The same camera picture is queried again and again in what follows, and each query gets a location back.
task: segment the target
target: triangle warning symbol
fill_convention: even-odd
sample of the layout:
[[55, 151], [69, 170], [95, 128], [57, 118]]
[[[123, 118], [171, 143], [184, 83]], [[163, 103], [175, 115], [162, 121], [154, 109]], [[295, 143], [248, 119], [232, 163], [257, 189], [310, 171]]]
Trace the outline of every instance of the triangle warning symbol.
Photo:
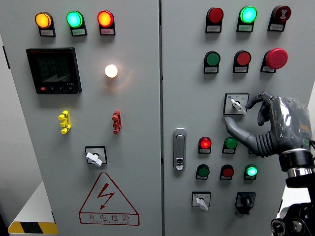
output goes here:
[[117, 184], [101, 172], [79, 211], [81, 224], [140, 225], [140, 216]]

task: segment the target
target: robotic arm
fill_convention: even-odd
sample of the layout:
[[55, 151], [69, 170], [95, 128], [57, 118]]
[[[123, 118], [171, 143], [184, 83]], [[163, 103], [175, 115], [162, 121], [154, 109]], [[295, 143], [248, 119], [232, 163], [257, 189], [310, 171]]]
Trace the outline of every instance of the robotic arm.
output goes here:
[[270, 120], [270, 131], [252, 134], [230, 117], [224, 118], [226, 129], [257, 156], [279, 155], [281, 169], [288, 174], [289, 188], [308, 188], [311, 203], [294, 204], [283, 219], [274, 219], [271, 222], [274, 236], [315, 236], [315, 164], [311, 154], [315, 142], [311, 140], [308, 110], [292, 98], [275, 97], [267, 92], [252, 98], [245, 107], [251, 109], [259, 102], [262, 105], [258, 125]]

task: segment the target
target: green push button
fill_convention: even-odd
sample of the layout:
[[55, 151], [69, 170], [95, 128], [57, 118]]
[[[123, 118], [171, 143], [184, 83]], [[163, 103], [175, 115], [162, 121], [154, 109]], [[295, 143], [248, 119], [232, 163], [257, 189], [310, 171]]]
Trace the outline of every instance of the green push button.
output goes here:
[[201, 176], [201, 177], [207, 177], [209, 175], [210, 171], [206, 168], [202, 168], [199, 170], [198, 174]]
[[213, 52], [207, 56], [207, 63], [210, 66], [217, 65], [219, 62], [220, 62], [220, 56], [217, 53]]
[[224, 141], [224, 145], [228, 148], [228, 149], [235, 149], [237, 147], [237, 140], [233, 137], [227, 138]]

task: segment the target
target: red terminal block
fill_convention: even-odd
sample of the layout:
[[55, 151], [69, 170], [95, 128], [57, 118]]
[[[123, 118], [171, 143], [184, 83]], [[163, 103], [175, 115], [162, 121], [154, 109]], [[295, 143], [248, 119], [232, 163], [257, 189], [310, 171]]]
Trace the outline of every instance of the red terminal block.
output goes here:
[[113, 120], [113, 127], [114, 127], [114, 134], [118, 134], [120, 130], [122, 129], [122, 120], [120, 117], [120, 111], [115, 111], [112, 117]]

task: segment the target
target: emergency stop button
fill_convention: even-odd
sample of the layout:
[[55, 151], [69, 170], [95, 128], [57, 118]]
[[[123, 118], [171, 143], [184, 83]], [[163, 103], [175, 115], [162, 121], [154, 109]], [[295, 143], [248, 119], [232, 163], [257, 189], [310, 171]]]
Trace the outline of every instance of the emergency stop button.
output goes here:
[[274, 48], [265, 54], [260, 72], [275, 73], [277, 69], [284, 67], [287, 60], [286, 50]]

